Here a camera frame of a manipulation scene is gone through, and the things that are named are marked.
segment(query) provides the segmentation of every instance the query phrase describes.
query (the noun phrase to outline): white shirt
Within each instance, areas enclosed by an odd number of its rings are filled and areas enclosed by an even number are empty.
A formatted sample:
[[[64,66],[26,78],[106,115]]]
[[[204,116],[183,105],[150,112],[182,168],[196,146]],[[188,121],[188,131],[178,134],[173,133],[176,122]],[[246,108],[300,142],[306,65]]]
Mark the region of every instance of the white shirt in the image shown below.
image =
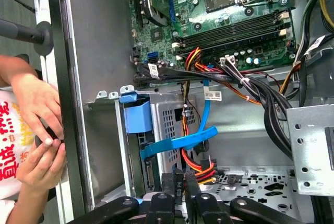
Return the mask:
[[[5,199],[20,191],[16,171],[33,141],[34,133],[22,119],[13,92],[0,90],[0,224],[6,223],[14,207],[14,201]]]

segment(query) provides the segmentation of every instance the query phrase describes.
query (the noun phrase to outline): gray floor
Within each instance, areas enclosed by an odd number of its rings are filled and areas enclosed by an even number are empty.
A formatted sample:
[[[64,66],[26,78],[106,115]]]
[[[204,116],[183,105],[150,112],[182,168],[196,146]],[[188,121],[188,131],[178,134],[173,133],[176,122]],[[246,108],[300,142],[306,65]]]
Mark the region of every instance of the gray floor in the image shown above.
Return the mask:
[[[33,0],[21,1],[32,7],[34,6]],[[27,27],[34,27],[36,25],[35,15],[12,0],[0,0],[0,19],[5,19]],[[34,68],[40,69],[40,57],[34,51],[32,44],[0,37],[0,54],[17,55],[21,53],[28,54],[30,57],[30,64]],[[46,207],[43,224],[58,223],[57,201],[56,199],[53,199]]]

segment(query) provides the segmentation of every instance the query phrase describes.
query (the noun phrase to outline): child's hand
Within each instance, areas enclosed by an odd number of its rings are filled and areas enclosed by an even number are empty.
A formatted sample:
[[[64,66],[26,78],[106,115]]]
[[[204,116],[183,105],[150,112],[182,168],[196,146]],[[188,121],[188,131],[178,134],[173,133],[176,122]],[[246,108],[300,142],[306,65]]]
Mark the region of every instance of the child's hand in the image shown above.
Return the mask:
[[[59,182],[65,166],[65,146],[60,140],[52,145],[42,143],[38,148],[33,144],[27,159],[19,166],[16,178],[30,192],[43,194]]]
[[[63,139],[59,95],[48,83],[31,74],[18,74],[11,80],[22,118],[43,141],[51,142],[39,118],[45,120],[58,138]]]

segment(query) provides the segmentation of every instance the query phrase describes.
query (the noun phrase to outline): motherboard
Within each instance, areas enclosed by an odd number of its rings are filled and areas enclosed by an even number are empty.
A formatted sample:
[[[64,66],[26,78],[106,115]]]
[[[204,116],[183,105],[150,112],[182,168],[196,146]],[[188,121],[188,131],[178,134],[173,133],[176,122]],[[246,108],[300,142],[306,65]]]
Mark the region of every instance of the motherboard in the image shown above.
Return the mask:
[[[131,61],[184,69],[199,47],[206,64],[233,56],[239,70],[294,61],[292,0],[129,0]]]

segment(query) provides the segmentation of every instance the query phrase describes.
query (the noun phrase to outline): screw hole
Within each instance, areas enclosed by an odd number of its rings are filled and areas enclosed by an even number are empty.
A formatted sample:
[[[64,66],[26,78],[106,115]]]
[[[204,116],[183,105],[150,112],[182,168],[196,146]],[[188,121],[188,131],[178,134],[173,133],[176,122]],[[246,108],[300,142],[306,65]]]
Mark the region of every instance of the screw hole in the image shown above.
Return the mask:
[[[250,189],[247,190],[247,193],[248,194],[255,194],[255,189],[250,188]]]
[[[288,208],[288,206],[286,204],[279,204],[278,205],[279,208],[282,208],[282,209],[286,209]]]

